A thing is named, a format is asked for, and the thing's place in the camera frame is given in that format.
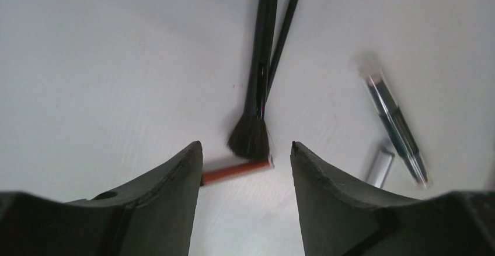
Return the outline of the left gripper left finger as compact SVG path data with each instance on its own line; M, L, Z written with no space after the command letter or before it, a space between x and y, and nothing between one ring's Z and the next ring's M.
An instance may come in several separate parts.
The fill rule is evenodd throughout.
M2 255L187 255L203 168L194 141L93 199L1 193Z

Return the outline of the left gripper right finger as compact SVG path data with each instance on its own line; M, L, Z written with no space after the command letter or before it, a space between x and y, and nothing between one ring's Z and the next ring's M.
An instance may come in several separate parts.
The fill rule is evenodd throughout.
M493 255L494 192L420 200L371 186L300 142L291 167L306 255Z

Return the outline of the black powder brush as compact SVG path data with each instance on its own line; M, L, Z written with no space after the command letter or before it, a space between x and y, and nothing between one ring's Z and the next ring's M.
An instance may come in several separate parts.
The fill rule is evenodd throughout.
M227 142L236 156L248 160L264 160L270 153L264 115L277 2L278 0L258 1L245 105Z

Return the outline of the thin black eyeliner brush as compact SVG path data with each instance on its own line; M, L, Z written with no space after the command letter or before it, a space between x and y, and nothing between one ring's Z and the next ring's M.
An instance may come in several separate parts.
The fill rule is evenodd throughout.
M299 0L289 0L287 4L287 8L285 10L284 20L281 25L280 33L278 36L278 40L276 43L275 50L273 52L273 56L270 63L269 75L268 75L268 83L267 83L267 97L270 94L270 90L274 81L274 77L276 75L276 71L281 59L281 55L283 53L283 49L285 46L285 42L287 40L287 36L291 27L292 19L294 17L295 10L297 8Z

